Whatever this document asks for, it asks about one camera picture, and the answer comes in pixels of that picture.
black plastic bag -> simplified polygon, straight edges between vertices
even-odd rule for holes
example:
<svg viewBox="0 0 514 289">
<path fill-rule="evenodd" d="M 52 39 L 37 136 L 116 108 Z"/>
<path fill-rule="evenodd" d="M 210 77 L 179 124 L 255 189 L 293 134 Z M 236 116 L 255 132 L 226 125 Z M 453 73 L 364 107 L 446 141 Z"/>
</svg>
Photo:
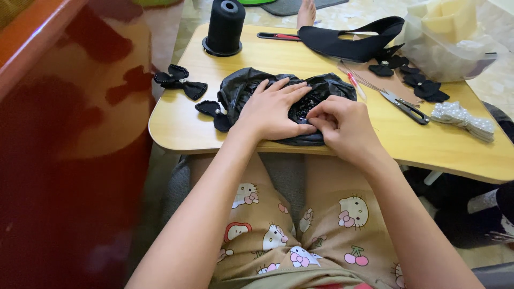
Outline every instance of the black plastic bag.
<svg viewBox="0 0 514 289">
<path fill-rule="evenodd" d="M 275 82 L 289 77 L 289 83 L 298 84 L 303 81 L 311 86 L 311 90 L 302 99 L 292 105 L 289 110 L 288 117 L 296 123 L 305 123 L 300 118 L 305 118 L 307 113 L 321 101 L 327 99 L 330 95 L 346 97 L 350 100 L 357 100 L 355 89 L 348 83 L 343 82 L 337 75 L 333 73 L 323 74 L 301 80 L 291 74 L 271 75 L 247 67 L 240 69 L 227 76 L 219 87 L 218 101 L 227 110 L 227 117 L 231 125 L 234 125 L 245 103 L 250 99 L 257 86 L 265 79 L 269 79 L 268 87 Z M 310 135 L 300 135 L 297 137 L 276 140 L 278 143 L 293 146 L 322 146 L 323 135 L 317 131 Z"/>
</svg>

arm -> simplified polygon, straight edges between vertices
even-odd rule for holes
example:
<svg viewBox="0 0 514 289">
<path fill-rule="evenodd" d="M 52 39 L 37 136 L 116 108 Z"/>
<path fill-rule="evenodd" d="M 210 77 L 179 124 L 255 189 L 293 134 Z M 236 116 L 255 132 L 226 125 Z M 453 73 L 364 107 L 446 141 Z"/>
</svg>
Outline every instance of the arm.
<svg viewBox="0 0 514 289">
<path fill-rule="evenodd" d="M 378 140 L 366 105 L 329 97 L 307 115 L 334 152 L 361 170 L 377 198 L 409 289 L 483 289 Z"/>
<path fill-rule="evenodd" d="M 285 78 L 265 91 L 267 81 L 257 87 L 213 161 L 143 257 L 126 288 L 208 286 L 237 186 L 257 143 L 316 131 L 312 125 L 287 118 L 291 105 L 311 90 L 306 83 L 281 89 L 287 82 Z"/>
</svg>

spool holder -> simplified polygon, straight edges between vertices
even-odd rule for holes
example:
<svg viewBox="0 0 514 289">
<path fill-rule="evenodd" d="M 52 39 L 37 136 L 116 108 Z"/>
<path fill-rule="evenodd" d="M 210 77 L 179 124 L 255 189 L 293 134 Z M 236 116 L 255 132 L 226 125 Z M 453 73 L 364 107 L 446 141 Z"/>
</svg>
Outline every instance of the spool holder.
<svg viewBox="0 0 514 289">
<path fill-rule="evenodd" d="M 237 13 L 239 11 L 239 8 L 237 7 L 237 5 L 234 2 L 232 2 L 231 0 L 223 1 L 221 7 L 222 7 L 223 10 L 225 10 L 228 13 Z M 243 44 L 241 43 L 241 41 L 239 41 L 239 47 L 235 51 L 231 51 L 231 52 L 217 52 L 217 51 L 212 50 L 207 45 L 207 37 L 209 37 L 209 36 L 205 36 L 205 38 L 202 40 L 201 44 L 203 45 L 203 47 L 205 49 L 205 52 L 207 52 L 208 54 L 210 54 L 212 56 L 228 57 L 228 56 L 232 56 L 232 55 L 238 54 L 243 49 Z"/>
</svg>

white pearl bow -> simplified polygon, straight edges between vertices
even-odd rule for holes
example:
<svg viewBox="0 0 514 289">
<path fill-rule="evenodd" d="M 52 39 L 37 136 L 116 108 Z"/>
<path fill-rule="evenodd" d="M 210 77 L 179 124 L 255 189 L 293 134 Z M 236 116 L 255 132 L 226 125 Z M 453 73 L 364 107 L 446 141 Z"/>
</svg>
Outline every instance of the white pearl bow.
<svg viewBox="0 0 514 289">
<path fill-rule="evenodd" d="M 458 101 L 436 103 L 430 118 L 434 121 L 465 128 L 470 134 L 483 141 L 494 141 L 495 125 L 493 122 L 487 118 L 470 115 L 468 110 L 463 108 Z"/>
</svg>

lap desk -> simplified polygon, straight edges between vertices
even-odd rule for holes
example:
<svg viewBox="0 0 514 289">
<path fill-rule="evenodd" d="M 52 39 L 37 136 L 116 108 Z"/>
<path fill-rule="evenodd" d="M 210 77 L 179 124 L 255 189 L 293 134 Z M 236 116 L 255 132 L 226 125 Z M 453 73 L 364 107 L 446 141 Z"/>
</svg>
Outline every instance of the lap desk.
<svg viewBox="0 0 514 289">
<path fill-rule="evenodd" d="M 243 50 L 232 57 L 214 57 L 204 52 L 201 41 L 209 24 L 194 32 L 178 65 L 190 72 L 188 80 L 206 82 L 207 92 L 197 102 L 182 90 L 166 90 L 149 122 L 154 141 L 178 154 L 216 152 L 226 137 L 214 128 L 212 117 L 199 113 L 195 104 L 216 100 L 223 78 L 234 71 L 253 67 L 270 74 L 294 74 L 301 79 L 335 73 L 343 81 L 346 75 L 336 67 L 337 60 L 312 52 L 303 43 L 260 39 L 258 32 L 296 34 L 296 29 L 244 25 Z M 457 127 L 431 121 L 419 125 L 387 101 L 379 92 L 362 85 L 368 97 L 371 122 L 389 154 L 402 165 L 412 165 L 489 183 L 514 179 L 514 146 L 497 125 L 492 143 L 485 143 Z M 444 83 L 441 90 L 450 101 L 460 101 L 473 116 L 492 118 L 466 82 Z M 420 110 L 430 115 L 434 105 L 424 103 Z M 259 152 L 286 152 L 332 155 L 326 146 L 295 147 L 262 141 Z"/>
</svg>

